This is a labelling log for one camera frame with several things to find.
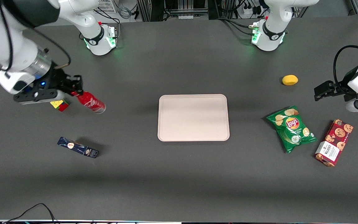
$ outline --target chip bag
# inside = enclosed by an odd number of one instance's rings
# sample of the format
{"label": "chip bag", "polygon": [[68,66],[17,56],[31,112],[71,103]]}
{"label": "chip bag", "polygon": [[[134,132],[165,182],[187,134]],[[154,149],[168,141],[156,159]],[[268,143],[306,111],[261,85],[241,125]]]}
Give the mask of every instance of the chip bag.
{"label": "chip bag", "polygon": [[287,153],[292,152],[295,146],[317,141],[302,122],[296,106],[274,113],[267,119],[276,127]]}

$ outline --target white tray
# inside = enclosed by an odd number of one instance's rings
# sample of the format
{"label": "white tray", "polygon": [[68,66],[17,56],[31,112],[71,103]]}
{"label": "white tray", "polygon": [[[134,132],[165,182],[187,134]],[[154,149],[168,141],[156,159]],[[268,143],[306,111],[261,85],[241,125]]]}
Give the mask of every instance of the white tray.
{"label": "white tray", "polygon": [[224,95],[160,97],[158,139],[161,141],[226,141],[229,136],[229,115]]}

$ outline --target yellow lemon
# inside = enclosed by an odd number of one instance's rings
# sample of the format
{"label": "yellow lemon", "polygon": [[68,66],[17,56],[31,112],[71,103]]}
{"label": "yellow lemon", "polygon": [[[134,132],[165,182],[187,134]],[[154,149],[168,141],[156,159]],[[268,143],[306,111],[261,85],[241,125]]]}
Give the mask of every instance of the yellow lemon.
{"label": "yellow lemon", "polygon": [[298,78],[295,75],[286,75],[282,79],[282,83],[286,86],[295,85],[298,82]]}

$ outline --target red soda can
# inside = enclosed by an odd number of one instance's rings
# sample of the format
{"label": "red soda can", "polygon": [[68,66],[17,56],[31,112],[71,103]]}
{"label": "red soda can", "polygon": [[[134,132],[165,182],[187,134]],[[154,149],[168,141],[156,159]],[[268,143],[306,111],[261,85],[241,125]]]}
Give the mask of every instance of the red soda can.
{"label": "red soda can", "polygon": [[82,95],[72,92],[73,96],[76,96],[78,101],[84,105],[85,107],[88,107],[93,112],[97,114],[101,114],[106,110],[106,105],[101,102],[98,98],[96,98],[94,95],[92,95],[90,92],[85,91]]}

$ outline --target blue box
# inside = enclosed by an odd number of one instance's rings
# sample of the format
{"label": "blue box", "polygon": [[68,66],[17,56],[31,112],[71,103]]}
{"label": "blue box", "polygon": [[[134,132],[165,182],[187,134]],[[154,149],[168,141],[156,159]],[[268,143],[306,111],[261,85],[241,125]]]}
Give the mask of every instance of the blue box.
{"label": "blue box", "polygon": [[84,156],[96,158],[99,151],[92,149],[91,147],[84,146],[76,141],[72,141],[70,139],[66,139],[65,137],[60,137],[59,141],[57,142],[58,145],[63,146],[65,148],[71,149],[75,152],[78,152]]}

